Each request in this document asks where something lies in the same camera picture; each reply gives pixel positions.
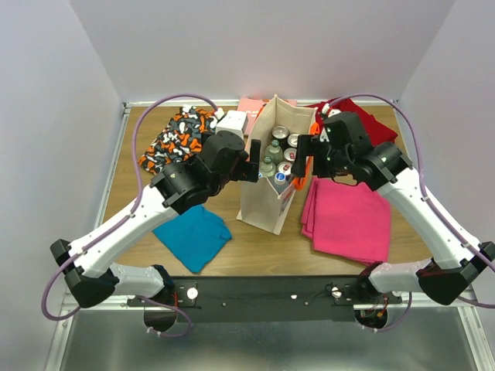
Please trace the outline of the beige canvas tote bag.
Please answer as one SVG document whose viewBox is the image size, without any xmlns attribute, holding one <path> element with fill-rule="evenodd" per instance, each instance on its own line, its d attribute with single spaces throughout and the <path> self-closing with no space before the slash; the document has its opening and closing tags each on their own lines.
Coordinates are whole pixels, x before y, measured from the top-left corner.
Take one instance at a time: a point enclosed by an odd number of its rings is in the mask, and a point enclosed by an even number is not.
<svg viewBox="0 0 495 371">
<path fill-rule="evenodd" d="M 285 100 L 274 96 L 262 108 L 248 142 L 258 140 L 261 143 L 260 159 L 271 144 L 272 130 L 281 125 L 291 134 L 309 134 L 316 123 L 316 110 L 307 107 L 294 107 Z M 262 176 L 256 183 L 241 184 L 241 209 L 237 218 L 259 229 L 279 235 L 295 195 L 293 184 L 277 187 L 275 182 Z"/>
</svg>

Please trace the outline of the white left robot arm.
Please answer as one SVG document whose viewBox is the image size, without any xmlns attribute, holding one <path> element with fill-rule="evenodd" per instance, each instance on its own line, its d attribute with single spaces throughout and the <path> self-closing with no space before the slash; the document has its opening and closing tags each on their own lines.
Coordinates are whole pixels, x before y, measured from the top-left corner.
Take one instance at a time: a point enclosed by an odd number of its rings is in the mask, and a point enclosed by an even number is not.
<svg viewBox="0 0 495 371">
<path fill-rule="evenodd" d="M 138 295 L 154 305 L 171 297 L 173 283 L 159 266 L 132 267 L 117 258 L 158 226 L 216 196 L 230 181 L 256 182 L 261 142 L 229 131 L 209 136 L 199 153 L 165 165 L 129 205 L 87 235 L 51 246 L 64 280 L 82 308 L 116 295 Z"/>
</svg>

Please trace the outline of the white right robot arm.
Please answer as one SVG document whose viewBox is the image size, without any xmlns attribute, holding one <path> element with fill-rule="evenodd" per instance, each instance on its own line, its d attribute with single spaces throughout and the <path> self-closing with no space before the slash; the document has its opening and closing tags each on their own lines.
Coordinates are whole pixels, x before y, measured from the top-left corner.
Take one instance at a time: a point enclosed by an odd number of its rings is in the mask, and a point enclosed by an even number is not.
<svg viewBox="0 0 495 371">
<path fill-rule="evenodd" d="M 410 223 L 432 258 L 408 264 L 376 263 L 357 279 L 357 297 L 366 303 L 392 291 L 422 292 L 450 305 L 494 262 L 494 244 L 480 242 L 446 211 L 425 187 L 410 158 L 392 142 L 374 146 L 359 116 L 341 112 L 327 117 L 318 134 L 301 134 L 292 175 L 306 173 L 313 159 L 318 178 L 351 175 L 378 192 Z"/>
</svg>

